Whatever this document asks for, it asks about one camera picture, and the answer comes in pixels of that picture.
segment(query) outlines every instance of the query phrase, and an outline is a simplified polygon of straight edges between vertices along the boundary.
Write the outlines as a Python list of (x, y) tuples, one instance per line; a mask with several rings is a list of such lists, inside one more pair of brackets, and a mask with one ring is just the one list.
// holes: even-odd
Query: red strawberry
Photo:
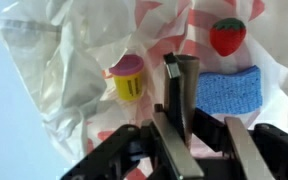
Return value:
[(210, 41), (221, 56), (228, 56), (240, 47), (245, 35), (246, 28), (242, 21), (227, 18), (213, 25), (210, 31)]

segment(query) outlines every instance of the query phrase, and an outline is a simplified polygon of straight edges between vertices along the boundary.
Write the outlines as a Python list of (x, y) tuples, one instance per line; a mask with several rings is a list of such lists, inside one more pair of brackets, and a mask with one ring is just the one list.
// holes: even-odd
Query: blue sponge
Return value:
[(230, 75), (201, 73), (196, 107), (208, 114), (244, 114), (262, 105), (261, 71), (253, 66)]

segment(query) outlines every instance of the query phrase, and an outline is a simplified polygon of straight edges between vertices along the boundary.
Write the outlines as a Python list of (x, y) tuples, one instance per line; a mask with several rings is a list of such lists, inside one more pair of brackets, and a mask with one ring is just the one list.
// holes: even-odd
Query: crumpled plastic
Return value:
[[(247, 36), (235, 53), (221, 57), (208, 30), (227, 17), (242, 20)], [(288, 1), (23, 0), (0, 14), (0, 37), (51, 143), (72, 163), (120, 125), (151, 118), (152, 105), (164, 101), (162, 57), (169, 52), (199, 57), (200, 72), (258, 66), (263, 105), (234, 116), (248, 128), (265, 122), (288, 132)], [(102, 76), (126, 53), (145, 61), (145, 92), (136, 102), (119, 100)], [(196, 137), (191, 152), (212, 153)]]

